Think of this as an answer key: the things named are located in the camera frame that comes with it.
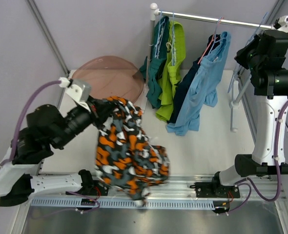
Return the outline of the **blue wire hanger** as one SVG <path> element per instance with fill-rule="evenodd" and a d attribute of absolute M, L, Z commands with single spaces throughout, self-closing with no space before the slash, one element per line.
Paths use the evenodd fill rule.
<path fill-rule="evenodd" d="M 266 21 L 266 19 L 267 19 L 267 15 L 268 15 L 268 12 L 266 12 L 266 13 L 264 14 L 264 16 L 263 16 L 263 18 L 262 18 L 259 26 L 255 29 L 254 33 L 253 33 L 253 34 L 251 35 L 251 37 L 247 40 L 245 46 L 247 46 L 248 43 L 252 41 L 253 36 L 256 35 L 256 33 L 259 31 L 261 24 L 265 23 L 265 21 Z M 229 86 L 228 86 L 228 90 L 227 90 L 228 93 L 231 91 L 231 89 L 232 89 L 232 87 L 233 87 L 233 84 L 234 84 L 234 81 L 235 81 L 235 79 L 236 79 L 236 74 L 237 74 L 240 70 L 241 70 L 241 66 L 237 64 L 237 65 L 235 66 L 234 70 L 233 70 L 233 74 L 232 74 L 232 77 L 231 77 L 231 80 L 230 80 L 230 83 L 229 83 Z"/>

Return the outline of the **orange camouflage shorts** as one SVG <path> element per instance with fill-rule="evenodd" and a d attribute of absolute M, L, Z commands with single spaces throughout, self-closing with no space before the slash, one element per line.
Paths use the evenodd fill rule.
<path fill-rule="evenodd" d="M 140 107 L 122 97 L 108 97 L 113 113 L 98 129 L 95 170 L 100 183 L 125 192 L 140 207 L 151 186 L 164 184 L 170 175 L 166 149 L 152 145 L 142 128 Z"/>

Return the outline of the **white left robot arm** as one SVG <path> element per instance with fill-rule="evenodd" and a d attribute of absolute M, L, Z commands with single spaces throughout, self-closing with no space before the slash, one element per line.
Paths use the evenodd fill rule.
<path fill-rule="evenodd" d="M 115 109 L 106 99 L 89 97 L 87 108 L 77 105 L 65 117 L 51 104 L 38 107 L 26 116 L 27 126 L 19 128 L 0 163 L 0 207 L 20 205 L 39 194 L 81 192 L 90 194 L 94 181 L 88 170 L 64 176 L 35 176 L 31 171 L 52 148 L 62 150 L 90 125 L 102 127 Z"/>

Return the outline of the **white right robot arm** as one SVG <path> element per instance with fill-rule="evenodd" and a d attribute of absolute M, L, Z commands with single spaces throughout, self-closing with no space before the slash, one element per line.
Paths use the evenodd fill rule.
<path fill-rule="evenodd" d="M 248 69 L 257 104 L 257 135 L 252 154 L 238 154 L 234 165 L 217 172 L 211 192 L 223 196 L 250 176 L 275 175 L 277 194 L 281 176 L 288 175 L 284 155 L 285 123 L 288 112 L 288 70 L 283 68 L 288 50 L 288 29 L 270 29 L 255 35 L 240 49 L 236 62 Z"/>

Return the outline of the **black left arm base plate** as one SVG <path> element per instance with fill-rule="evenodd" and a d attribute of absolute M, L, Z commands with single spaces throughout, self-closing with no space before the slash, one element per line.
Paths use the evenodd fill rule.
<path fill-rule="evenodd" d="M 76 193 L 80 195 L 108 196 L 108 191 L 107 187 L 102 186 L 98 180 L 94 180 L 91 184 L 83 185 Z"/>

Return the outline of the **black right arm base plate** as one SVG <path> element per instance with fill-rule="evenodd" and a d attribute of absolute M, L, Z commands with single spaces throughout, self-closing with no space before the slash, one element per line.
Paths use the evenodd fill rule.
<path fill-rule="evenodd" d="M 240 198 L 235 186 L 223 186 L 213 182 L 195 182 L 189 186 L 198 198 Z"/>

